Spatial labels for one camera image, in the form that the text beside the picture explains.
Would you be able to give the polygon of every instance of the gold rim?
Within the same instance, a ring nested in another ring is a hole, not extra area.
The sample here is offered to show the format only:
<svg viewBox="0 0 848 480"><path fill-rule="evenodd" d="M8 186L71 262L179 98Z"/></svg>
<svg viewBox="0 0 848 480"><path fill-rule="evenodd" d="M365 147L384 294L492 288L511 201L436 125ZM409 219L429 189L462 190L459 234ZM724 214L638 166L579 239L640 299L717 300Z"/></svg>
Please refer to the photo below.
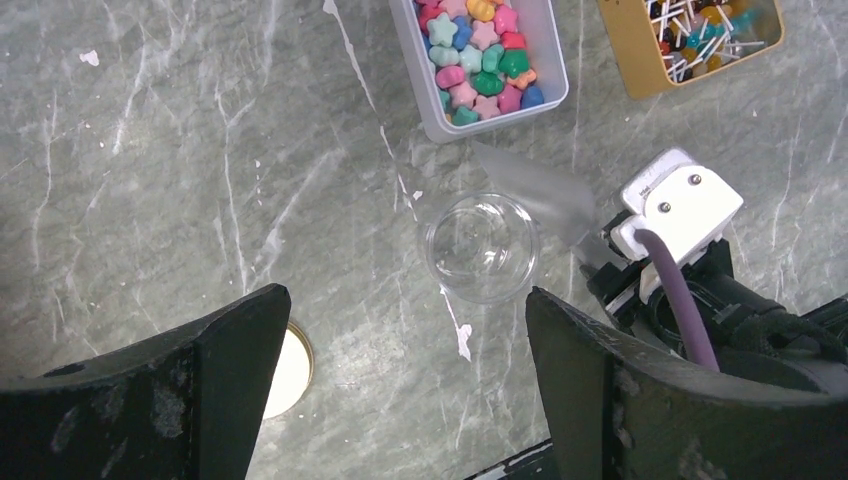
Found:
<svg viewBox="0 0 848 480"><path fill-rule="evenodd" d="M309 339L306 338L306 334L303 333L303 330L301 330L300 327L298 327L292 322L289 322L288 326L286 327L286 330L294 334L294 336L300 340L300 343L302 343L303 347L306 349L306 356L307 358L309 358L309 379L306 381L306 389L303 390L303 394L301 395L301 398L303 398L303 395L306 394L306 390L309 388L310 385L312 385L312 372L315 370L315 356L312 352L312 344L309 343Z"/></svg>

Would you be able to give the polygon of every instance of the purple tube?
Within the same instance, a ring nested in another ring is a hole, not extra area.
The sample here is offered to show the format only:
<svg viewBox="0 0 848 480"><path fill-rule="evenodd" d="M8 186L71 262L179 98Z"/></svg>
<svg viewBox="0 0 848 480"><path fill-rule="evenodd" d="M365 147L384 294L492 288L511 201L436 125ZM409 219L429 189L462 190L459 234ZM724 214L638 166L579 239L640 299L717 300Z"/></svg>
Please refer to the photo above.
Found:
<svg viewBox="0 0 848 480"><path fill-rule="evenodd" d="M683 273L677 268L677 263L668 251L668 247L656 233L650 230L637 230L633 238L645 246L651 262L657 269L668 303L671 305L671 311L677 321L677 329L680 330L683 346L686 347L686 356L690 361L718 372L718 362L707 335L707 329L704 327L704 320L695 305L692 292L686 285Z"/></svg>

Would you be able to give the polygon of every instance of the red bead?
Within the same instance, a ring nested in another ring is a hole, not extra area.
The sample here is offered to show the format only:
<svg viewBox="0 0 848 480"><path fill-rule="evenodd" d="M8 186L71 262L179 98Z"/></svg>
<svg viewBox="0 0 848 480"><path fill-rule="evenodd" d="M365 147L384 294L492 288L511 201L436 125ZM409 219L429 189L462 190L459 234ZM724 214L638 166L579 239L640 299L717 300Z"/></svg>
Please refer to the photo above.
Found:
<svg viewBox="0 0 848 480"><path fill-rule="evenodd" d="M524 35L513 32L504 32L503 35L501 35L501 45L503 45L504 50L524 50L527 48L527 42L524 41Z"/></svg>
<svg viewBox="0 0 848 480"><path fill-rule="evenodd" d="M430 35L430 30L427 28L427 22L439 16L439 14L444 13L443 8L439 7L431 7L430 5L424 5L421 7L421 13L418 14L418 26L421 27L421 31L424 32L425 35Z"/></svg>

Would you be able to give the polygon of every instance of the table surface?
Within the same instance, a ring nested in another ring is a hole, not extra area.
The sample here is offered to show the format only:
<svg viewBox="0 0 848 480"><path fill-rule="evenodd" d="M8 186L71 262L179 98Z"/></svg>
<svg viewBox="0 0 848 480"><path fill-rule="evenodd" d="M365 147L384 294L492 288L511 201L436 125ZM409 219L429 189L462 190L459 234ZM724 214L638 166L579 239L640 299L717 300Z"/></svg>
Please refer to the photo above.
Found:
<svg viewBox="0 0 848 480"><path fill-rule="evenodd" d="M424 135L384 3L4 2L0 375L276 282L315 376L248 478L462 478L546 438L522 300L450 299L469 362L421 261L414 212L490 184L468 141ZM848 4L784 0L781 47L637 102L596 4L555 3L571 93L478 140L585 178L604 218L678 145L745 198L743 282L798 312L848 291ZM575 270L545 236L536 283L594 308Z"/></svg>

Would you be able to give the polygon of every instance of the round lid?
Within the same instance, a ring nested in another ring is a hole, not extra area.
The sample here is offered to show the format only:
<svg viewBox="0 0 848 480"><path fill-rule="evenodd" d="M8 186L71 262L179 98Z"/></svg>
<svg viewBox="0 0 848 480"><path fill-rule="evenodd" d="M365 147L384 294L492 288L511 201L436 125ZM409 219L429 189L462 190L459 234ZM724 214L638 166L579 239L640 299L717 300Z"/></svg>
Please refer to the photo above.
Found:
<svg viewBox="0 0 848 480"><path fill-rule="evenodd" d="M312 380L312 347L306 335L289 323L262 419L276 417L300 400Z"/></svg>

